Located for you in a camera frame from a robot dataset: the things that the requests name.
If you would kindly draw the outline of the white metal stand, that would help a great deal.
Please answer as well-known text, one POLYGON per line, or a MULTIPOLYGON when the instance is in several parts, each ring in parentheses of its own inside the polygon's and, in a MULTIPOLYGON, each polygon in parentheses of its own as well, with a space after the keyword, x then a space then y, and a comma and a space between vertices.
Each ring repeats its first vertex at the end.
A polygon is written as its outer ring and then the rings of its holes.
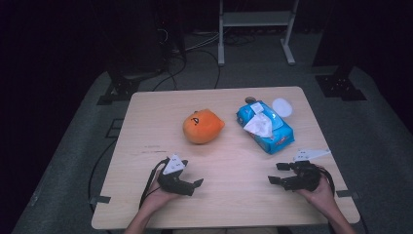
POLYGON ((281 39, 282 50, 289 65, 296 63, 290 50, 289 41, 295 23, 300 0, 293 0, 289 11, 278 12, 225 12, 223 0, 219 2, 217 63, 225 64, 224 30, 230 27, 285 26, 286 33, 281 39))

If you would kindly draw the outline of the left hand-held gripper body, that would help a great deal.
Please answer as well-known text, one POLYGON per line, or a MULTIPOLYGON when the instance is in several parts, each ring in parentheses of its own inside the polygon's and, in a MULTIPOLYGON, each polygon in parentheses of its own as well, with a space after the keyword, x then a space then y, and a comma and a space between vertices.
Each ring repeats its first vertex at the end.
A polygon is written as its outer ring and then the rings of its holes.
POLYGON ((158 182, 162 189, 167 192, 192 196, 195 189, 191 188, 191 183, 181 180, 179 177, 183 170, 182 160, 176 155, 167 158, 166 165, 161 169, 158 182))

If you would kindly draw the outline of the person's right hand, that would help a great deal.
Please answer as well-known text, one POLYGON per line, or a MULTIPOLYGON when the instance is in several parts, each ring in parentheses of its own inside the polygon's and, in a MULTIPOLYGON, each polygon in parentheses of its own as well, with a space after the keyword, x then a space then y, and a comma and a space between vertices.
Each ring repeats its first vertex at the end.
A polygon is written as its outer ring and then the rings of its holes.
POLYGON ((338 206, 333 197, 333 193, 323 175, 319 180, 319 185, 314 191, 306 189, 296 190, 296 193, 302 195, 311 205, 313 205, 319 212, 324 215, 332 215, 338 211, 338 206))

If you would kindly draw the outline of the white round lid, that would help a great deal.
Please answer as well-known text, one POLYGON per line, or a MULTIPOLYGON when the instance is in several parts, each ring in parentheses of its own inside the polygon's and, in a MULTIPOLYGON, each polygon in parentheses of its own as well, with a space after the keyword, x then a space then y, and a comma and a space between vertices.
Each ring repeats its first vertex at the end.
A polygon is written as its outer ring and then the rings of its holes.
POLYGON ((272 102, 272 107, 274 111, 282 118, 289 117, 293 112, 292 106, 284 98, 274 99, 272 102))

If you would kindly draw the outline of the orange plush toy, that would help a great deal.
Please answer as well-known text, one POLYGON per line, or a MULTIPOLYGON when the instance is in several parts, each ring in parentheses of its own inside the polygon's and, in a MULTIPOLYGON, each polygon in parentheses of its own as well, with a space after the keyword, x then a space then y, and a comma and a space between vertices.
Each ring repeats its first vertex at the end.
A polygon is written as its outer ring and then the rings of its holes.
POLYGON ((195 111, 183 122, 185 137, 192 143, 204 144, 214 140, 224 128, 225 123, 211 110, 195 111))

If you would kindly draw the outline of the dark floor plate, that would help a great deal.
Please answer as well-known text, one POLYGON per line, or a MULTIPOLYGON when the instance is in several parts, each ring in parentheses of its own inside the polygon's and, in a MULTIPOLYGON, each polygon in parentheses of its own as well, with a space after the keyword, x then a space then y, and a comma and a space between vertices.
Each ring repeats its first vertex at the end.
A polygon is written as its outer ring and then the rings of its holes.
POLYGON ((118 138, 122 130, 123 123, 124 123, 123 118, 113 119, 106 132, 105 137, 106 138, 118 138))

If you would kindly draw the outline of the blue wet wipes pack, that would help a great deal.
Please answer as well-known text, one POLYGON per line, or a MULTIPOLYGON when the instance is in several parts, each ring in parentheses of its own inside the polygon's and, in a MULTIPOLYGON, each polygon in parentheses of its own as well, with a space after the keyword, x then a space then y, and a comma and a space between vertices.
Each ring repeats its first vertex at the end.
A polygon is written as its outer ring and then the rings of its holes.
POLYGON ((285 123, 283 118, 272 108, 261 100, 242 106, 237 112, 237 122, 244 129, 246 123, 258 113, 263 113, 270 118, 273 135, 271 137, 261 137, 249 132, 247 133, 266 153, 274 154, 295 140, 292 128, 285 123))

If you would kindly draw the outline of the black stand with base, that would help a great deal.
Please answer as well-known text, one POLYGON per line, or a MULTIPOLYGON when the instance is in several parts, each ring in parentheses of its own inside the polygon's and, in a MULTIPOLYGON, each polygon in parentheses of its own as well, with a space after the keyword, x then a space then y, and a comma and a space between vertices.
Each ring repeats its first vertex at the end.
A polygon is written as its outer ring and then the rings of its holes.
POLYGON ((163 72, 162 67, 140 66, 136 58, 116 50, 107 50, 104 53, 104 62, 110 83, 98 99, 97 105, 130 100, 138 91, 141 82, 157 77, 163 72))
POLYGON ((327 22, 313 61, 316 80, 326 98, 366 100, 350 79, 357 63, 359 38, 345 0, 331 0, 327 22))

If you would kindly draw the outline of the black tape strip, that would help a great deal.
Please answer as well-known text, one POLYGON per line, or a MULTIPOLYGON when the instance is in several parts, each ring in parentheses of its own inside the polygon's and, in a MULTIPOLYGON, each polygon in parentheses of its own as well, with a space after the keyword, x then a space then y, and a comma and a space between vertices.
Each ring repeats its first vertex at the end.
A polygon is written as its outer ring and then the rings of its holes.
POLYGON ((109 204, 110 203, 111 198, 108 196, 93 196, 89 203, 91 205, 97 205, 98 203, 103 203, 103 204, 109 204))
POLYGON ((354 200, 358 200, 360 198, 357 192, 351 190, 338 190, 336 194, 339 198, 351 197, 354 200))

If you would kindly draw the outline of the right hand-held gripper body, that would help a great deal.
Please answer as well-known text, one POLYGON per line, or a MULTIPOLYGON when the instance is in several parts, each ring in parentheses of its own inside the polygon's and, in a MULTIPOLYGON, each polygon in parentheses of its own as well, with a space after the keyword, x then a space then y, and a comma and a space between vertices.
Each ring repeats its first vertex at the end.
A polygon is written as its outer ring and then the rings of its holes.
POLYGON ((295 172, 295 176, 286 179, 284 189, 314 191, 322 176, 331 182, 331 174, 326 169, 311 163, 311 160, 329 153, 329 149, 299 149, 291 163, 291 169, 295 172))

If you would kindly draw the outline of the white wet wipe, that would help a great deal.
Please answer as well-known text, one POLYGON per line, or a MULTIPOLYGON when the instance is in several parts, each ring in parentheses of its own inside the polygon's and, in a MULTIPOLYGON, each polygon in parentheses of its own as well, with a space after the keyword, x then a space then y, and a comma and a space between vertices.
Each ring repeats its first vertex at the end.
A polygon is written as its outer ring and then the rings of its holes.
POLYGON ((244 129, 259 137, 271 137, 273 135, 272 122, 263 113, 255 114, 244 126, 244 129))

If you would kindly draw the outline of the person's left hand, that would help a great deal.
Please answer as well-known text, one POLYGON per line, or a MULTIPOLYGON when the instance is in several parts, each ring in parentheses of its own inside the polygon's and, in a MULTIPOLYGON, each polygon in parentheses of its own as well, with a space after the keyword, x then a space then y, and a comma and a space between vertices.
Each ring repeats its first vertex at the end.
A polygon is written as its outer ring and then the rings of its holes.
POLYGON ((179 197, 178 194, 170 193, 161 188, 158 182, 159 171, 156 171, 148 191, 143 196, 143 201, 140 205, 140 210, 147 213, 154 213, 164 207, 168 202, 179 197))

